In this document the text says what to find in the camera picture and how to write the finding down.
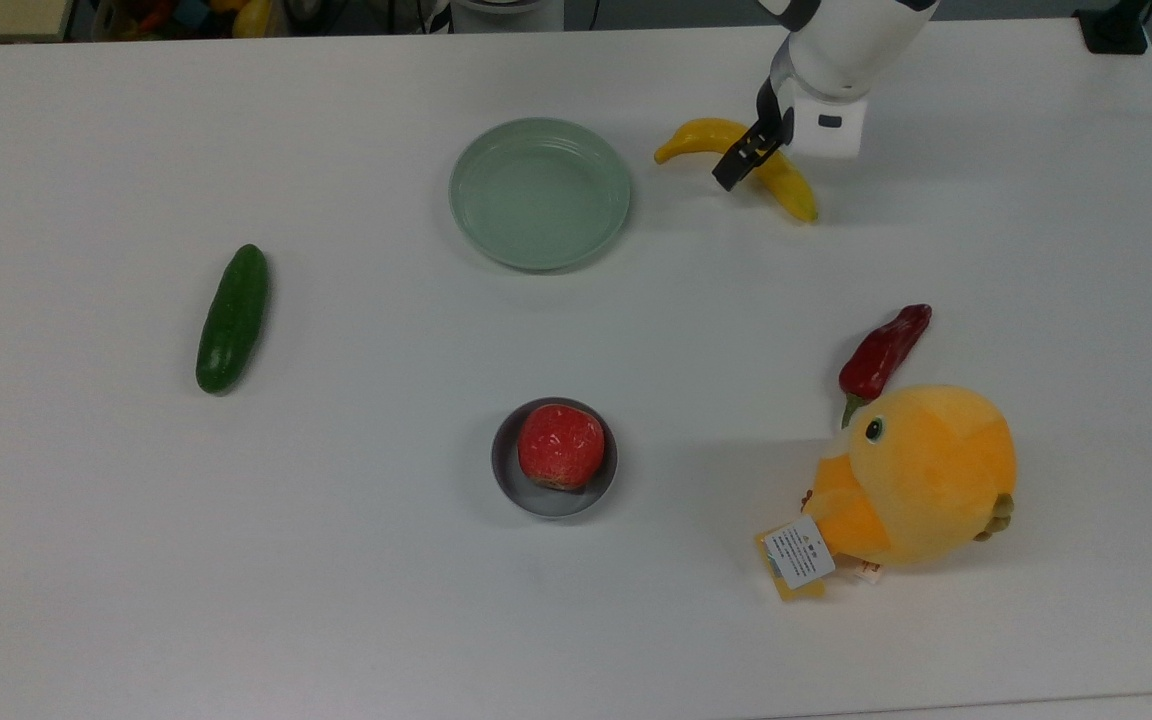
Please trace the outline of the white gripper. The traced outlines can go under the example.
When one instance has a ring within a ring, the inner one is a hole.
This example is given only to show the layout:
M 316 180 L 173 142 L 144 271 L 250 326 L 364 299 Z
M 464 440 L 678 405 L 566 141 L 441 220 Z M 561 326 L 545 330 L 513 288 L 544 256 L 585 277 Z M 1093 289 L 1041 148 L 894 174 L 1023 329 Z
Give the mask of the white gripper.
M 733 136 L 732 145 L 713 168 L 723 191 L 732 191 L 756 169 L 772 160 L 783 160 L 782 147 L 788 141 L 791 156 L 829 160 L 851 160 L 861 154 L 861 137 L 867 118 L 867 97 L 850 103 L 820 99 L 801 85 L 788 82 L 794 100 L 794 132 L 788 141 L 788 118 L 756 120 L 746 128 L 735 120 L 723 120 L 719 127 Z

